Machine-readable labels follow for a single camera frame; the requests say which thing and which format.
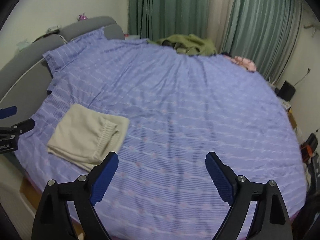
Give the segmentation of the cream sweatpants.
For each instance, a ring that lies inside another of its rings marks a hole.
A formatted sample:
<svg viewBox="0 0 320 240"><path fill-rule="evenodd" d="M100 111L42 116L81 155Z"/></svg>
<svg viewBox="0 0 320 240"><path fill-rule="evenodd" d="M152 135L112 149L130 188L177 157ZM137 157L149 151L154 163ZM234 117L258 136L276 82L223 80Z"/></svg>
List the cream sweatpants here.
<svg viewBox="0 0 320 240"><path fill-rule="evenodd" d="M109 152L119 152L130 121L73 104L47 143L47 151L90 171Z"/></svg>

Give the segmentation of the grey padded headboard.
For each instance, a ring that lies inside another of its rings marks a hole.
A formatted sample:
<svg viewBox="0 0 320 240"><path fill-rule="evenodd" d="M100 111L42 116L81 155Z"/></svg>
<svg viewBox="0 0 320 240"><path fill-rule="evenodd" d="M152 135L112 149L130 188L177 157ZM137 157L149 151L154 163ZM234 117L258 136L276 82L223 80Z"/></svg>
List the grey padded headboard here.
<svg viewBox="0 0 320 240"><path fill-rule="evenodd" d="M52 80L42 55L99 28L103 28L109 40L124 39L122 28L113 18L98 16L72 23L57 33L44 35L15 55L1 69L1 107L37 108L46 98Z"/></svg>

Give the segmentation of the orange black device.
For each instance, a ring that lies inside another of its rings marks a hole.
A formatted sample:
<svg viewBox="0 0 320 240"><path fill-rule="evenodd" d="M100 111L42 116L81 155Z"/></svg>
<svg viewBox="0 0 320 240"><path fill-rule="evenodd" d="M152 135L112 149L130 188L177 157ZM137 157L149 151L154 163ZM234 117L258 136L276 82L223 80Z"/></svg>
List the orange black device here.
<svg viewBox="0 0 320 240"><path fill-rule="evenodd" d="M308 160L313 156L316 148L318 146L318 139L315 133L311 133L308 139L301 144L300 151L302 154L302 159L304 163L307 163Z"/></svg>

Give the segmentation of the small black speaker box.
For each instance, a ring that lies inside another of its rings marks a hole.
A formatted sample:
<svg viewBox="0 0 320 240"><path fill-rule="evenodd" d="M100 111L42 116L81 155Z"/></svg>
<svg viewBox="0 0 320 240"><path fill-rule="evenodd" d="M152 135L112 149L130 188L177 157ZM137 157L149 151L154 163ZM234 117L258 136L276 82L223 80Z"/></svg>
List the small black speaker box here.
<svg viewBox="0 0 320 240"><path fill-rule="evenodd" d="M290 101L293 98L295 92L296 92L295 87L291 85L291 83L285 81L282 87L280 88L277 94L277 97L280 97L285 101Z"/></svg>

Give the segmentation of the purple floral bed sheet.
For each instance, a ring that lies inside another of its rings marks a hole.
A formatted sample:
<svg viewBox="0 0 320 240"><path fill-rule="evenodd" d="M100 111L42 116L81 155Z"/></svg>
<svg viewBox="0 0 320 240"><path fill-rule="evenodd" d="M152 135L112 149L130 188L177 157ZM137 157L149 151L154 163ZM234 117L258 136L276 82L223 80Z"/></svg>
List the purple floral bed sheet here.
<svg viewBox="0 0 320 240"><path fill-rule="evenodd" d="M47 152L78 103L129 119L119 166L96 211L112 237L212 239L229 206L205 167L215 152L236 174L278 184L290 216L304 205L298 141L274 91L222 55L187 56L102 29L44 54L53 80L16 154L38 188L84 171Z"/></svg>

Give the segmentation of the pink patterned cloth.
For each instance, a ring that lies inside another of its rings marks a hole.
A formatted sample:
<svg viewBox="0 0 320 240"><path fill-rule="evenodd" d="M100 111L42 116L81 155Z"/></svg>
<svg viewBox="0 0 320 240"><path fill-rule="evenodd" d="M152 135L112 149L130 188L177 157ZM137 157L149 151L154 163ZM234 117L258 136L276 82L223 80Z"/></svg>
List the pink patterned cloth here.
<svg viewBox="0 0 320 240"><path fill-rule="evenodd" d="M233 64L236 64L236 65L244 68L248 72L253 73L257 70L255 63L250 59L240 57L240 56L230 57L228 55L224 55L224 57L226 59L228 59L229 61L231 61Z"/></svg>

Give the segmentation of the olive green garment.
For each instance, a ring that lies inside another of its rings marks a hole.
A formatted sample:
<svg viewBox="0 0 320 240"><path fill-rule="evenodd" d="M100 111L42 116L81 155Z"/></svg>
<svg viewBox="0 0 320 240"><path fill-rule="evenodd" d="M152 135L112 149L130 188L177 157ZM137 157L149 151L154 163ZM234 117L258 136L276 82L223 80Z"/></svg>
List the olive green garment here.
<svg viewBox="0 0 320 240"><path fill-rule="evenodd" d="M174 34L157 41L148 40L148 43L170 47L176 50L178 54L188 56L212 56L217 54L217 49L212 40L202 39L194 34Z"/></svg>

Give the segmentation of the green curtain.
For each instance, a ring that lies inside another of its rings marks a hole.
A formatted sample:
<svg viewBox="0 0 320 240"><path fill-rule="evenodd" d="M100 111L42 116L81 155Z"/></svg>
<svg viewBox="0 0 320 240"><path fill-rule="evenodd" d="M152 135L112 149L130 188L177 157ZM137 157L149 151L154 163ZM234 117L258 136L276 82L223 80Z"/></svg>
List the green curtain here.
<svg viewBox="0 0 320 240"><path fill-rule="evenodd" d="M207 38L219 52L252 59L271 81L286 68L302 16L299 0L129 0L131 34Z"/></svg>

